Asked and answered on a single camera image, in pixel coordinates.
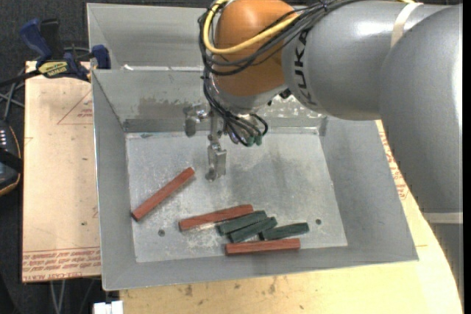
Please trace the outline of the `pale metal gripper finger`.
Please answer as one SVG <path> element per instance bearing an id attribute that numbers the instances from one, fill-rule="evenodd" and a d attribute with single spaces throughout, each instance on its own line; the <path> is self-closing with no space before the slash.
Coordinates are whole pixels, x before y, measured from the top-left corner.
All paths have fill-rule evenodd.
<path id="1" fill-rule="evenodd" d="M 215 170 L 218 176 L 224 176 L 226 174 L 226 161 L 227 151 L 225 149 L 218 149 L 215 152 L 216 162 Z"/>
<path id="2" fill-rule="evenodd" d="M 213 145 L 208 147 L 208 172 L 205 175 L 206 180 L 214 181 L 217 178 L 216 173 L 216 152 Z"/>

